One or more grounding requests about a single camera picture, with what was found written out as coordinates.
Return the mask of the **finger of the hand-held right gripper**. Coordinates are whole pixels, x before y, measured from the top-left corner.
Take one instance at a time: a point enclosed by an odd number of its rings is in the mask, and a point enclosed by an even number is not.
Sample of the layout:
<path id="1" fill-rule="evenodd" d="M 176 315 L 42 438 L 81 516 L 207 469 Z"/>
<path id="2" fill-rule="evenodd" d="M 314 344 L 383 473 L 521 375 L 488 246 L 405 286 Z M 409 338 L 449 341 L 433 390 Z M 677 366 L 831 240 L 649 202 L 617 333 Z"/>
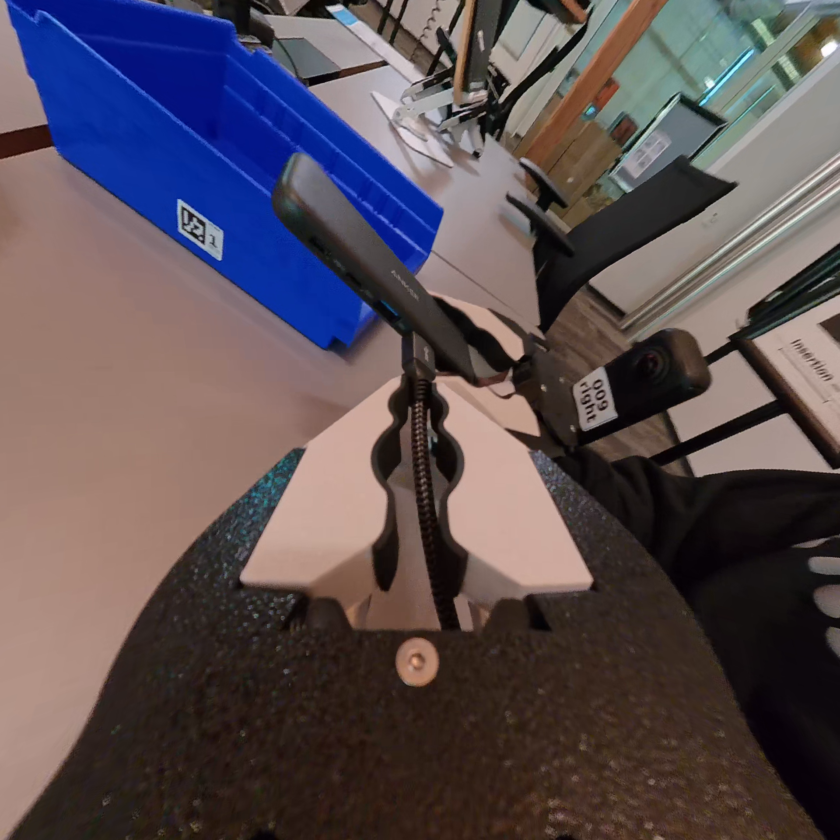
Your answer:
<path id="1" fill-rule="evenodd" d="M 477 349 L 496 342 L 503 350 L 547 350 L 546 340 L 498 311 L 468 303 L 447 295 L 432 298 L 447 318 L 456 325 L 468 343 Z"/>
<path id="2" fill-rule="evenodd" d="M 501 340 L 494 334 L 471 334 L 466 339 L 468 348 L 469 371 L 460 372 L 459 377 L 476 387 L 488 387 L 504 382 L 522 364 L 535 353 L 533 334 L 515 334 L 513 338 L 521 347 L 519 350 L 506 350 Z"/>

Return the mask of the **monitor with wooden back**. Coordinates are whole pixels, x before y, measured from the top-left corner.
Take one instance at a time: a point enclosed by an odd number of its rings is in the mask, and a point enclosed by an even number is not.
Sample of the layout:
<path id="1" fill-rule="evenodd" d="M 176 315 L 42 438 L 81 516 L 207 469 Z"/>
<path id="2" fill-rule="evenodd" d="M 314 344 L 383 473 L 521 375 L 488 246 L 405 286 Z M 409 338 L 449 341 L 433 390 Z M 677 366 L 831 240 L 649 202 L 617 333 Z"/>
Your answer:
<path id="1" fill-rule="evenodd" d="M 458 2 L 452 29 L 460 26 L 455 39 L 454 105 L 457 109 L 477 106 L 487 100 L 490 54 L 504 24 L 508 2 Z"/>

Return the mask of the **black framed sign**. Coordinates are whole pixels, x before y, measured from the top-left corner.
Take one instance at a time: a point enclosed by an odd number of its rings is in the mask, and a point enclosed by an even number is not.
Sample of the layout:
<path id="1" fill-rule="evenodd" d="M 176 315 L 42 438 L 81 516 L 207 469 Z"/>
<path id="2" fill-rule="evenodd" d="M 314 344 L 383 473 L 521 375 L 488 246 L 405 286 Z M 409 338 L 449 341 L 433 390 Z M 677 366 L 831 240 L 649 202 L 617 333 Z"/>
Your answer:
<path id="1" fill-rule="evenodd" d="M 729 338 L 784 413 L 833 469 L 839 467 L 839 300 Z"/>

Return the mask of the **person's right forearm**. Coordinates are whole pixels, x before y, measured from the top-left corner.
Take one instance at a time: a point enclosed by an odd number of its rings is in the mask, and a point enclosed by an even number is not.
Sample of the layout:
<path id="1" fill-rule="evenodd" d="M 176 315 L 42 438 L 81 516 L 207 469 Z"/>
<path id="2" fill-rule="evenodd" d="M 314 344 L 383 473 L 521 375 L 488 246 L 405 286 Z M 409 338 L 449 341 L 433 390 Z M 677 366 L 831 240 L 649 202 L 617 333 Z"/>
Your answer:
<path id="1" fill-rule="evenodd" d="M 745 469 L 676 476 L 651 458 L 610 463 L 585 449 L 554 462 L 683 592 L 733 565 L 786 550 L 838 556 L 838 474 Z"/>

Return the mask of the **grey cabinet with paper sign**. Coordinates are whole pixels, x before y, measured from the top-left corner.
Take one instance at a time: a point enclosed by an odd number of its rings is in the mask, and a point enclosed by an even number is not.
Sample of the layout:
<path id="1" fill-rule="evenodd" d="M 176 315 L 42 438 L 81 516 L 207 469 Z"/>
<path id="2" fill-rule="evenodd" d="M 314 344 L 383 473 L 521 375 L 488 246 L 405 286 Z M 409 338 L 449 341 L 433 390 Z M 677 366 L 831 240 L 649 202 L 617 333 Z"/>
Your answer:
<path id="1" fill-rule="evenodd" d="M 728 121 L 678 92 L 641 129 L 606 174 L 630 193 L 680 156 L 693 161 L 728 126 Z"/>

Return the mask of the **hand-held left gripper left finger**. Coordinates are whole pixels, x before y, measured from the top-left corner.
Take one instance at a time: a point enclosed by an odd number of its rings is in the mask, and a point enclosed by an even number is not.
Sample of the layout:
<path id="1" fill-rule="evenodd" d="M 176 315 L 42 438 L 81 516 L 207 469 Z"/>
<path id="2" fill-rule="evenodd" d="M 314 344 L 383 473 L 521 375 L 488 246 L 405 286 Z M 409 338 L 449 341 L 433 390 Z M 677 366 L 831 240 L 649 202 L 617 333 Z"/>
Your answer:
<path id="1" fill-rule="evenodd" d="M 410 460 L 403 429 L 407 381 L 389 381 L 305 447 L 240 575 L 244 587 L 336 601 L 366 625 L 391 590 L 400 556 L 399 512 Z"/>

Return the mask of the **dark grey usb hub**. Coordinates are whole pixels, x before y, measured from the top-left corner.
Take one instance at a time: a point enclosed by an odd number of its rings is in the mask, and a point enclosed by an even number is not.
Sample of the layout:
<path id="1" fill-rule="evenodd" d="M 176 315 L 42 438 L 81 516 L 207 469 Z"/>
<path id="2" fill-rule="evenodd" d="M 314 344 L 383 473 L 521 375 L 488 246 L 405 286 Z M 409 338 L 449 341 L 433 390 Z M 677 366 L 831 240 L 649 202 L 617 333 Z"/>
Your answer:
<path id="1" fill-rule="evenodd" d="M 312 157 L 289 158 L 271 201 L 287 230 L 393 330 L 423 339 L 443 370 L 489 382 L 489 364 Z"/>

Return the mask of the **black flat desk device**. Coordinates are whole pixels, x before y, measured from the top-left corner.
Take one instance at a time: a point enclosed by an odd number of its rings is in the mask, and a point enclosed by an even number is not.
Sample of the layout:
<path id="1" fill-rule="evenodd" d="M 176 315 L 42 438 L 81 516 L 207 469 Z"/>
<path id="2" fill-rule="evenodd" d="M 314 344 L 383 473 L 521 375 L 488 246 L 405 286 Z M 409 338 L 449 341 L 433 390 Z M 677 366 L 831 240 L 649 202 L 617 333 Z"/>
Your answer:
<path id="1" fill-rule="evenodd" d="M 307 88 L 340 78 L 341 68 L 304 38 L 275 38 L 270 51 Z"/>

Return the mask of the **black office chair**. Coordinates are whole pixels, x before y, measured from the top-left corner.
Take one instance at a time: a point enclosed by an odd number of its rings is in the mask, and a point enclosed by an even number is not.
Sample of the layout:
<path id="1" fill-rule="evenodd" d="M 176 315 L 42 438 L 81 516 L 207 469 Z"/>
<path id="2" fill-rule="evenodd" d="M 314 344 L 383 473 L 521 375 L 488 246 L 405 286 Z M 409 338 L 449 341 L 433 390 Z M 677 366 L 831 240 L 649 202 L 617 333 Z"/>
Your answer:
<path id="1" fill-rule="evenodd" d="M 547 332 L 565 306 L 592 278 L 687 223 L 733 192 L 728 182 L 696 168 L 684 155 L 664 170 L 586 218 L 568 234 L 549 215 L 551 204 L 569 204 L 548 176 L 528 159 L 520 167 L 538 188 L 536 201 L 506 194 L 509 205 L 528 220 L 535 236 L 532 259 L 539 305 L 539 329 Z"/>

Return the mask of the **wooden post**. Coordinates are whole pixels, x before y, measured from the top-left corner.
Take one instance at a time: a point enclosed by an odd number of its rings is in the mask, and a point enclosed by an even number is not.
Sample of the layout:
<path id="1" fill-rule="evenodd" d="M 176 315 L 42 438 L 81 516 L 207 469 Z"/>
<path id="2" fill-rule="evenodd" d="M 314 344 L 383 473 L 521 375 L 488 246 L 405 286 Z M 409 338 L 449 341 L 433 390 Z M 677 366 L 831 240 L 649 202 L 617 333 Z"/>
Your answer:
<path id="1" fill-rule="evenodd" d="M 574 122 L 609 81 L 666 1 L 633 1 L 595 52 L 567 95 L 551 112 L 523 156 L 547 171 L 550 157 Z"/>

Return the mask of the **blue plastic bin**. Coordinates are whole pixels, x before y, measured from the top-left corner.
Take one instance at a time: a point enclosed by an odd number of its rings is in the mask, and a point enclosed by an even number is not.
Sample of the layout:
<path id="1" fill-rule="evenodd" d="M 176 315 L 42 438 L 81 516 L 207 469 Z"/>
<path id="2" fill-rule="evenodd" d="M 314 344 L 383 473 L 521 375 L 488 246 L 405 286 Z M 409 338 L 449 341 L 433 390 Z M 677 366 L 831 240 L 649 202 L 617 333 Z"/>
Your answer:
<path id="1" fill-rule="evenodd" d="M 413 272 L 444 209 L 225 19 L 151 2 L 7 2 L 59 154 L 321 348 L 375 317 L 271 194 L 318 162 Z"/>

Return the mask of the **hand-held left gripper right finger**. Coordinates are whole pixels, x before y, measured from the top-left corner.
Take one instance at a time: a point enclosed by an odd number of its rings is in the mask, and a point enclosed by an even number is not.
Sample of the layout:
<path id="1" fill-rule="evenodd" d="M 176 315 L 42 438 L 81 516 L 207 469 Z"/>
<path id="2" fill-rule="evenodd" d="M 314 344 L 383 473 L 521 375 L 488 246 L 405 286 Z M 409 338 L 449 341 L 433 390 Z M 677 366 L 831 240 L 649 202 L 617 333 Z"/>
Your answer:
<path id="1" fill-rule="evenodd" d="M 524 397 L 464 381 L 438 381 L 437 393 L 448 406 L 443 430 L 464 456 L 445 503 L 449 533 L 467 553 L 456 604 L 479 625 L 501 599 L 589 591 L 592 574 L 522 442 L 539 436 Z"/>

